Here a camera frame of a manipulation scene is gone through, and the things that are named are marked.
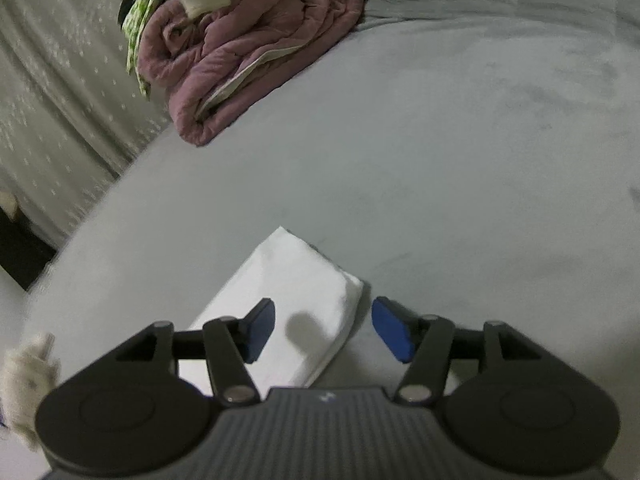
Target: green patterned cloth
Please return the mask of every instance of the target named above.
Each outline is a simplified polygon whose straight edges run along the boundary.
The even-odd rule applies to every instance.
[[[140,93],[148,97],[151,88],[149,82],[138,73],[138,51],[140,49],[140,39],[142,31],[148,23],[151,15],[164,3],[164,0],[134,0],[133,6],[129,10],[122,25],[122,30],[127,38],[127,72],[136,71]]]

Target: stuffed animal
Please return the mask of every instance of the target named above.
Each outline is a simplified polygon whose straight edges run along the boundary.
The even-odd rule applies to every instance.
[[[36,411],[58,382],[60,362],[49,362],[53,341],[51,334],[43,334],[21,349],[7,351],[0,375],[4,423],[32,451],[40,447]]]

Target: gray bed sheet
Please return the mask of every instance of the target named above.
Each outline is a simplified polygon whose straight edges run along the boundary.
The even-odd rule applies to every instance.
[[[283,225],[369,283],[322,384],[401,377],[373,296],[503,319],[614,396],[607,465],[640,478],[634,1],[369,0],[360,31],[206,148],[162,134],[32,291],[25,336],[56,334],[68,378],[153,320],[186,328]]]

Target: curtain fold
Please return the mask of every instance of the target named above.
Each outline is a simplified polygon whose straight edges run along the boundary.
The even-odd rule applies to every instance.
[[[168,124],[125,70],[121,0],[0,0],[0,181],[60,246]]]

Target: pink blanket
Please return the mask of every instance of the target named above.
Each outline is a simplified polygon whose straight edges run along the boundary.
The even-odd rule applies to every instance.
[[[167,88],[180,136],[202,146],[340,41],[363,7],[364,0],[231,0],[193,23],[169,0],[145,27],[138,69]]]

